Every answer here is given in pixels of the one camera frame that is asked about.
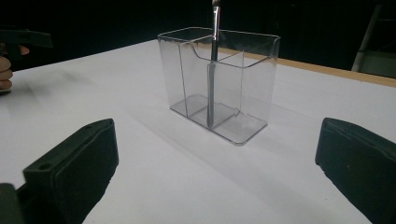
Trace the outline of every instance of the clear plastic container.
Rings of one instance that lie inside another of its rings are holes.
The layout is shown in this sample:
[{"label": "clear plastic container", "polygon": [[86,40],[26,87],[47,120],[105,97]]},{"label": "clear plastic container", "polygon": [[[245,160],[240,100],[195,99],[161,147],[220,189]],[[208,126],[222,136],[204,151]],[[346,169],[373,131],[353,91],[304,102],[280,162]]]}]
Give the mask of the clear plastic container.
[{"label": "clear plastic container", "polygon": [[170,108],[236,145],[268,124],[279,36],[191,27],[158,35]]}]

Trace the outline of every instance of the tabletop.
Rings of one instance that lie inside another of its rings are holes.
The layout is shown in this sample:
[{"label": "tabletop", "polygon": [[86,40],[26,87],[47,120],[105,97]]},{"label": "tabletop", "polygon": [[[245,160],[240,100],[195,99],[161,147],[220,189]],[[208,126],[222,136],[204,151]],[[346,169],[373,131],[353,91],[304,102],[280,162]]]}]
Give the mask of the tabletop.
[{"label": "tabletop", "polygon": [[234,146],[169,109],[157,40],[15,72],[0,182],[114,119],[120,165],[84,223],[370,223],[315,164],[324,118],[396,142],[396,88],[280,63],[268,126]]}]

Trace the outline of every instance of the wooden table edge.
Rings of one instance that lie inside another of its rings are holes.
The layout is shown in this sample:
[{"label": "wooden table edge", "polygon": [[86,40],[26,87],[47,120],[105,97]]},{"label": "wooden table edge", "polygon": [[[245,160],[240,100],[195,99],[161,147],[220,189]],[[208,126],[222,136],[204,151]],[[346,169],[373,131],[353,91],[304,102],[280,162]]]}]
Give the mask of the wooden table edge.
[{"label": "wooden table edge", "polygon": [[308,71],[332,75],[332,76],[336,76],[336,77],[344,77],[344,78],[354,79],[354,80],[358,80],[358,81],[362,81],[362,82],[369,82],[369,83],[374,83],[374,84],[378,84],[378,85],[396,88],[396,78],[380,77],[380,76],[375,76],[375,75],[370,75],[370,74],[364,74],[364,73],[347,71],[347,70],[343,70],[343,69],[337,69],[337,68],[316,65],[316,64],[312,64],[312,63],[300,63],[300,62],[287,60],[287,59],[280,59],[280,58],[277,59],[277,63],[286,65],[286,66],[290,66],[290,67],[296,67],[296,68],[308,70]]}]

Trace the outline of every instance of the finger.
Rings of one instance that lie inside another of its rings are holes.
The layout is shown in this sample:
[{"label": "finger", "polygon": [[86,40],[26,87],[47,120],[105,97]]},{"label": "finger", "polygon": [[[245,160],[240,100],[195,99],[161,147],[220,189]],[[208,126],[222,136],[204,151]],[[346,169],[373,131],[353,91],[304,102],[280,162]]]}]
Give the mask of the finger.
[{"label": "finger", "polygon": [[0,56],[0,72],[4,72],[11,67],[9,59]]},{"label": "finger", "polygon": [[0,72],[0,81],[9,80],[10,78],[12,78],[12,76],[13,74],[10,69]]},{"label": "finger", "polygon": [[0,90],[8,90],[12,87],[12,82],[10,80],[0,81]]},{"label": "finger", "polygon": [[21,55],[26,55],[30,52],[30,50],[28,48],[26,48],[25,46],[20,45],[20,50],[21,50]]},{"label": "finger", "polygon": [[[0,43],[0,50],[2,50],[3,53],[7,54],[7,48],[4,43]],[[28,48],[26,48],[25,46],[22,46],[22,45],[20,45],[20,51],[21,51],[21,55],[26,55],[30,52],[30,50]]]}]

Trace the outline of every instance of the black background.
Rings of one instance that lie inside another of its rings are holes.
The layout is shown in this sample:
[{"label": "black background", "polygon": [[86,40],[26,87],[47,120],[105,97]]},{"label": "black background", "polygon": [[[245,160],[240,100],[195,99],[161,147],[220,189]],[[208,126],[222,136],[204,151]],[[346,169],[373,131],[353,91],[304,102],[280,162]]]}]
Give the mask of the black background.
[{"label": "black background", "polygon": [[[350,70],[376,4],[385,5],[383,15],[396,14],[393,1],[223,0],[220,29],[280,35],[280,58]],[[14,71],[126,47],[180,28],[211,27],[212,21],[210,0],[13,0],[0,6],[0,24],[50,33],[54,44],[54,49],[27,46],[31,52],[12,62]],[[394,23],[378,24],[369,47],[381,49],[396,39]]]}]

